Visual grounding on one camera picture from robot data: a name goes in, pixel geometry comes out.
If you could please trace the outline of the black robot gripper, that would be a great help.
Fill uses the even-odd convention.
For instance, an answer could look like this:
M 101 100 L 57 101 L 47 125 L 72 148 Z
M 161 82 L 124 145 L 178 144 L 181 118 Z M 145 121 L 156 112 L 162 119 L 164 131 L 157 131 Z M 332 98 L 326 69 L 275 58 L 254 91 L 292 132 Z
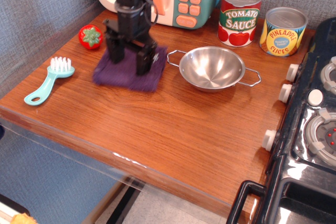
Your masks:
M 105 19 L 105 39 L 109 58 L 117 64 L 124 59 L 124 48 L 138 50 L 136 74 L 142 76 L 150 71 L 156 54 L 157 42 L 150 36 L 151 24 L 147 11 L 117 13 L 117 19 Z

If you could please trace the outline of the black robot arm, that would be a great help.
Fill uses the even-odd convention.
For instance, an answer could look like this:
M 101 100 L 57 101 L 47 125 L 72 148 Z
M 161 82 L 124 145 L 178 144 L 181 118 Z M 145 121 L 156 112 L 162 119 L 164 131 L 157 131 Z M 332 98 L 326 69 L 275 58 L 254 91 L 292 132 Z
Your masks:
M 149 34 L 152 0 L 116 0 L 118 20 L 106 19 L 105 38 L 110 60 L 119 63 L 125 49 L 136 53 L 136 73 L 142 76 L 150 71 L 157 43 Z

